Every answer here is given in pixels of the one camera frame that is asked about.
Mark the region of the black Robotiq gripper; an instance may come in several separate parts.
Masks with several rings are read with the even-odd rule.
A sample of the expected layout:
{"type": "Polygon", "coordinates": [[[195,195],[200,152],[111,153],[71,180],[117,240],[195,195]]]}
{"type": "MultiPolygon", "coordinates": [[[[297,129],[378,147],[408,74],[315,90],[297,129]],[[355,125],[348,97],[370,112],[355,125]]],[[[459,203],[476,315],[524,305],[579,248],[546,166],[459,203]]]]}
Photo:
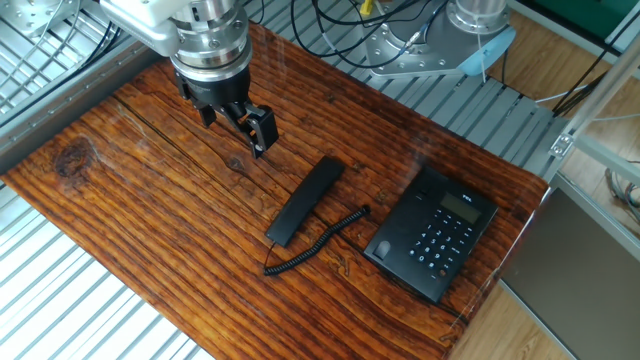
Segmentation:
{"type": "Polygon", "coordinates": [[[255,105],[249,100],[251,84],[248,67],[222,80],[200,81],[187,77],[175,67],[176,86],[180,95],[196,103],[202,124],[209,128],[217,120],[212,106],[222,105],[218,111],[249,143],[254,159],[259,159],[278,139],[273,110],[255,105]]]}

